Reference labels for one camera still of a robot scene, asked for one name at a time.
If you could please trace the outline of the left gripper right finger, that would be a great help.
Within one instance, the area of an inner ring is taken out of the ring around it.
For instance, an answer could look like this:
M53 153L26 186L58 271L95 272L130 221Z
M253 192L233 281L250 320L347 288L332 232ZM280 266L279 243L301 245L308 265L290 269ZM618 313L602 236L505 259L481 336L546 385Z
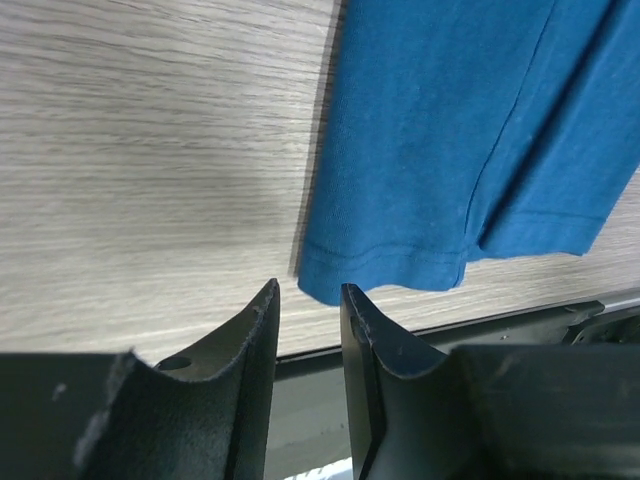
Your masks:
M346 284L340 321L355 478L638 477L637 307L417 335Z

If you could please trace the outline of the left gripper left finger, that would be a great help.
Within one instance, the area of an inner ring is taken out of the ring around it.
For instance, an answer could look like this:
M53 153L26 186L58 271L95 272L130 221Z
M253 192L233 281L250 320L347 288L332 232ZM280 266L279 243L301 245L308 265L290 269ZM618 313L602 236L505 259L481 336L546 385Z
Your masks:
M156 365L135 353L5 353L5 479L260 479L280 320L268 281Z

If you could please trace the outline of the dark blue t shirt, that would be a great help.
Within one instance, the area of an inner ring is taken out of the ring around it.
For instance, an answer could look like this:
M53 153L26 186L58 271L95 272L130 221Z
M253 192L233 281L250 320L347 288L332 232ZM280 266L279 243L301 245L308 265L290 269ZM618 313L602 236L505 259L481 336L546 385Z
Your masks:
M592 246L639 165L635 1L351 1L300 289Z

